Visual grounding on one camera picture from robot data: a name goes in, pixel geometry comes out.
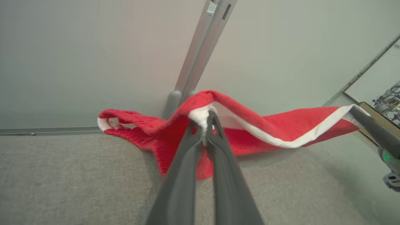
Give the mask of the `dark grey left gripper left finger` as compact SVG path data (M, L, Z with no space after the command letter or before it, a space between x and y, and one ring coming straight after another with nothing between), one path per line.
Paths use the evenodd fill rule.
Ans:
M203 130L190 121L146 225L194 225L196 168L202 156Z

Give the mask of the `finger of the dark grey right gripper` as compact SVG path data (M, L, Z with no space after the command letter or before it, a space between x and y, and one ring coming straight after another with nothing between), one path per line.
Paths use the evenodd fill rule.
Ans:
M379 124L358 106L353 106L350 109L350 114L372 135L381 147L387 150L394 158L400 158L399 136Z

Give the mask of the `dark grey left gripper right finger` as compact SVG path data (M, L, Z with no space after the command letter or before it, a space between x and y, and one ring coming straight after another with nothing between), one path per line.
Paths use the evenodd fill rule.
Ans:
M209 112L206 151L213 163L215 225L264 225L217 114Z

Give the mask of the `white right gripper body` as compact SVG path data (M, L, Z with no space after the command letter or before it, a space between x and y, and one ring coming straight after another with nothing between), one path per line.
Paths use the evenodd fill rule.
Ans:
M378 148L378 154L390 172L382 180L385 185L395 192L400 192L400 159L394 158L383 147Z

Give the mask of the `metal equipment clutter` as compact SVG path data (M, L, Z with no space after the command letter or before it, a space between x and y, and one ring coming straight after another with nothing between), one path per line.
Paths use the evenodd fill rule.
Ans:
M372 101L380 114L391 121L400 121L400 81Z

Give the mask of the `grey metal window frame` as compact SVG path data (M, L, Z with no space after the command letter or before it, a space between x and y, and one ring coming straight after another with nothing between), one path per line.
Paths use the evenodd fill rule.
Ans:
M345 93L345 91L352 86L357 80L359 80L373 65L377 63L383 57L387 51L391 49L391 47L394 46L394 44L397 43L397 41L400 40L400 33L398 33L395 38L390 41L369 63L366 64L355 76L352 77L352 79L347 82L335 95L333 95L328 101L326 101L322 106L327 107L331 103L333 103L339 96Z

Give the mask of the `grey partition post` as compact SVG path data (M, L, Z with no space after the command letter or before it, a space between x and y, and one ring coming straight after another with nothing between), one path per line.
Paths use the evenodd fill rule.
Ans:
M163 119L168 120L179 107L184 97L190 92L188 82L192 79L193 70L198 62L198 56L200 55L202 44L204 43L215 9L216 5L214 4L214 0L205 1L176 85L174 90L168 95L162 113Z
M194 94L194 90L200 81L200 78L206 68L207 63L221 37L221 34L228 22L228 19L234 10L238 0L214 0L216 9L212 17L211 24L207 31L207 34L202 44L200 55L198 56L198 61L194 67L192 79L188 82L190 92L184 99L189 98L189 96Z

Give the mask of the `grey wall baseboard rail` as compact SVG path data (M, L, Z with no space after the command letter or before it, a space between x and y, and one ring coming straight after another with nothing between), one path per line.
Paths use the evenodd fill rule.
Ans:
M0 129L0 136L51 136L99 133L103 133L103 131L101 131L98 127Z

